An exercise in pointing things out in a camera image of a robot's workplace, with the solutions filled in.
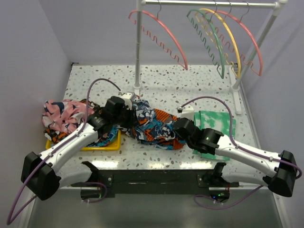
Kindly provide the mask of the blue orange patterned shorts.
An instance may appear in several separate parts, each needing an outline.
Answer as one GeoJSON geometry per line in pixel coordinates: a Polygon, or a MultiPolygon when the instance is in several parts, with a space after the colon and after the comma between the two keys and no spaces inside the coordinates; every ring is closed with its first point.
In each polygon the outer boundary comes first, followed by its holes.
{"type": "Polygon", "coordinates": [[[173,131],[177,116],[166,111],[152,108],[147,100],[136,98],[133,101],[139,125],[130,129],[118,127],[129,137],[144,145],[162,150],[178,150],[185,146],[173,131]]]}

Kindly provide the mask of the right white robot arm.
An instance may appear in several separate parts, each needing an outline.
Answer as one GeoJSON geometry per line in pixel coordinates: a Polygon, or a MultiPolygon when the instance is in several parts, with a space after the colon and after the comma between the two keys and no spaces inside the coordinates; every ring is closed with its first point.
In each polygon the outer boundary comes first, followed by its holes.
{"type": "Polygon", "coordinates": [[[227,182],[246,182],[266,186],[273,193],[283,197],[293,195],[300,171],[291,152],[269,152],[248,146],[217,130],[201,130],[187,118],[180,118],[175,122],[173,130],[191,149],[200,153],[228,157],[248,166],[239,169],[232,165],[224,165],[222,170],[212,174],[211,180],[214,185],[221,187],[227,182]]]}

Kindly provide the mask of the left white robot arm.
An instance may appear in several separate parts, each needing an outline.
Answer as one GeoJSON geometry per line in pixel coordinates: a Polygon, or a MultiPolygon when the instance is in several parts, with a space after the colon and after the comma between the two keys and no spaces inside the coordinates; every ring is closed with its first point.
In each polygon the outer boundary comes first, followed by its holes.
{"type": "Polygon", "coordinates": [[[112,96],[99,112],[90,115],[80,126],[61,142],[39,154],[29,153],[25,159],[21,181],[40,200],[47,200],[67,185],[83,182],[94,186],[98,174],[87,165],[64,169],[65,163],[77,152],[99,138],[104,139],[114,126],[132,128],[138,126],[133,101],[136,94],[127,92],[112,96]]]}

